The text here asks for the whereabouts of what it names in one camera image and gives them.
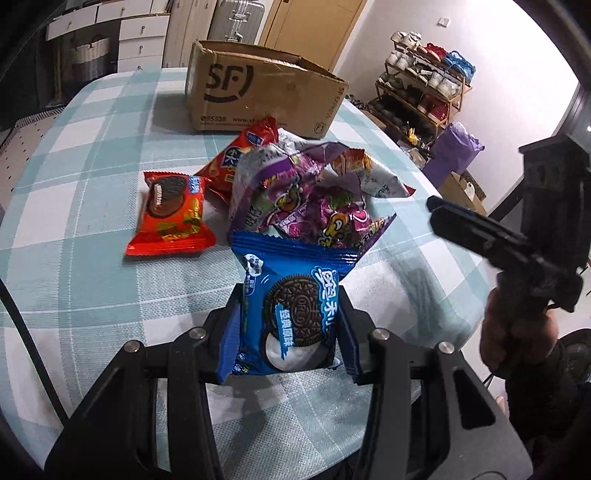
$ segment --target orange snack bag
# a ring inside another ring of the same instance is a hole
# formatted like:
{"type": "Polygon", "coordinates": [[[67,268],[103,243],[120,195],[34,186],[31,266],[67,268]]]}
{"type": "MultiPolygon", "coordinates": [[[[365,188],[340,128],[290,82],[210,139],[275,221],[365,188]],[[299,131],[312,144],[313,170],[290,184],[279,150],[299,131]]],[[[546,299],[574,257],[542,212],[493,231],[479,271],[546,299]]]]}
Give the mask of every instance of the orange snack bag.
{"type": "Polygon", "coordinates": [[[236,140],[218,153],[196,175],[210,179],[210,188],[226,203],[230,203],[234,173],[240,157],[253,147],[276,143],[277,140],[277,122],[268,116],[246,127],[236,140]]]}
{"type": "Polygon", "coordinates": [[[215,245],[215,235],[202,221],[208,179],[159,171],[144,172],[144,179],[150,195],[127,255],[190,253],[215,245]]]}

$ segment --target oreo cookie image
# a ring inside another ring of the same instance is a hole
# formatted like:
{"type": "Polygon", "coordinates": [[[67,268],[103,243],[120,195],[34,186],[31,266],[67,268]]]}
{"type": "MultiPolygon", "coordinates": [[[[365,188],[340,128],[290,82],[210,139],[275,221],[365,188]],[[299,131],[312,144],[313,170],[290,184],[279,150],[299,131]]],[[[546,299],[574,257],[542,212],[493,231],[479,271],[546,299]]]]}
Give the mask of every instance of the oreo cookie image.
{"type": "Polygon", "coordinates": [[[326,363],[319,290],[312,276],[296,274],[282,278],[265,295],[261,352],[271,367],[290,372],[326,363]]]}
{"type": "Polygon", "coordinates": [[[173,215],[184,203],[187,179],[181,175],[160,177],[150,187],[148,213],[155,218],[173,215]]]}

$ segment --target oreo cookie package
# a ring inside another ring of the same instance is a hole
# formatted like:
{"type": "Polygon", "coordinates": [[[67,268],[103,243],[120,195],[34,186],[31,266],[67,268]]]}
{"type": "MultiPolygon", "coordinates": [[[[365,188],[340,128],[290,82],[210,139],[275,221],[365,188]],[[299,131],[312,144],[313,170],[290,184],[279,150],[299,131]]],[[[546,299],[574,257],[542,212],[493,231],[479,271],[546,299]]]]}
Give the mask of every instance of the oreo cookie package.
{"type": "Polygon", "coordinates": [[[203,198],[209,180],[167,171],[146,171],[150,192],[127,255],[194,253],[215,245],[203,223],[203,198]]]}
{"type": "Polygon", "coordinates": [[[330,367],[339,281],[359,253],[246,231],[233,233],[232,251],[246,269],[240,347],[232,373],[330,367]]]}

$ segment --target white wall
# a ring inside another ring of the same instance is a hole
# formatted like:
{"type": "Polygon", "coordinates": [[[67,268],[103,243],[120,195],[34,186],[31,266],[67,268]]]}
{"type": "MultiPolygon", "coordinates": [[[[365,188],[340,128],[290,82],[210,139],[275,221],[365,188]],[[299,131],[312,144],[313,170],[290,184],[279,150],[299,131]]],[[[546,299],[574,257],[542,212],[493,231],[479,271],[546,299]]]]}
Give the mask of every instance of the white wall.
{"type": "Polygon", "coordinates": [[[523,174],[518,147],[551,136],[560,122],[577,86],[572,70],[512,0],[375,0],[366,10],[335,68],[359,99],[375,97],[396,30],[418,31],[424,44],[458,50],[476,65],[456,119],[486,146],[469,171],[490,212],[523,174]],[[441,17],[451,19],[448,28],[437,26],[441,17]]]}

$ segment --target human hand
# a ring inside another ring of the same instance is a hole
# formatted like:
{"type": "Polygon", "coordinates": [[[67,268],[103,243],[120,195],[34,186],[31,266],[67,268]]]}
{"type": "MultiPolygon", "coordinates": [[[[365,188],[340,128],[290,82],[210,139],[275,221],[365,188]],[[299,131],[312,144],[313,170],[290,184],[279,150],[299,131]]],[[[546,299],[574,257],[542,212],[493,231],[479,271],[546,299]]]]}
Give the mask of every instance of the human hand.
{"type": "Polygon", "coordinates": [[[558,340],[558,324],[551,313],[537,320],[517,319],[508,325],[500,312],[499,291],[494,288],[488,296],[480,336],[480,357],[491,372],[508,356],[518,355],[521,362],[530,365],[548,358],[558,340]],[[510,337],[520,341],[509,343],[510,337]],[[515,351],[507,351],[508,345],[516,345],[515,351]]]}

